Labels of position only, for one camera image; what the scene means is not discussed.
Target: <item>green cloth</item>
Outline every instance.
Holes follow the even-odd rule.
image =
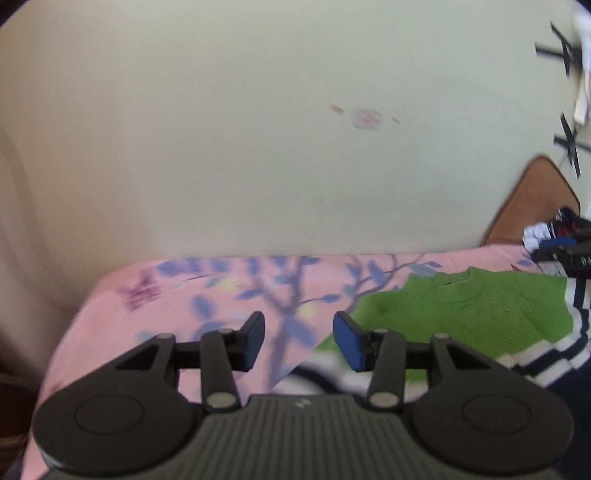
[[[430,278],[410,275],[401,290],[360,299],[351,316],[365,330],[387,327],[412,342],[447,333],[497,359],[572,333],[566,283],[566,278],[472,267]],[[319,349],[336,349],[332,335]]]

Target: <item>beige wall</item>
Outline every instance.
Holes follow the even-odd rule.
[[[560,156],[574,81],[533,44],[558,45],[570,9],[31,0],[0,29],[0,126],[40,221],[22,260],[41,283],[57,265],[47,287],[79,301],[146,257],[475,246],[527,161]],[[355,129],[355,107],[381,130]]]

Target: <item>bed sheet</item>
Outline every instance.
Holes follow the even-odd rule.
[[[270,391],[331,332],[337,310],[360,298],[468,267],[539,272],[523,247],[491,245],[435,254],[185,258],[139,262],[104,277],[57,348],[39,402],[156,333],[193,341],[265,314],[265,342],[252,371],[236,374],[243,401]],[[182,373],[180,392],[200,400],[198,371]],[[25,454],[23,480],[45,471],[37,446]]]

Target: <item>pink bed sheet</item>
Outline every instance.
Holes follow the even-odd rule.
[[[42,402],[158,332],[178,342],[221,327],[238,328],[254,310],[266,317],[265,342],[252,371],[236,376],[243,401],[268,392],[330,334],[337,310],[364,295],[401,288],[407,277],[467,267],[538,272],[522,247],[492,245],[440,254],[233,257],[140,262],[103,278],[57,348]],[[199,372],[184,372],[179,390],[200,400]],[[22,480],[47,471],[34,441]]]

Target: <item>wall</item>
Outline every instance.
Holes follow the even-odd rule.
[[[574,80],[534,41],[570,9],[32,0],[0,30],[0,125],[48,246],[23,261],[76,302],[146,257],[473,247],[527,161],[560,158]]]

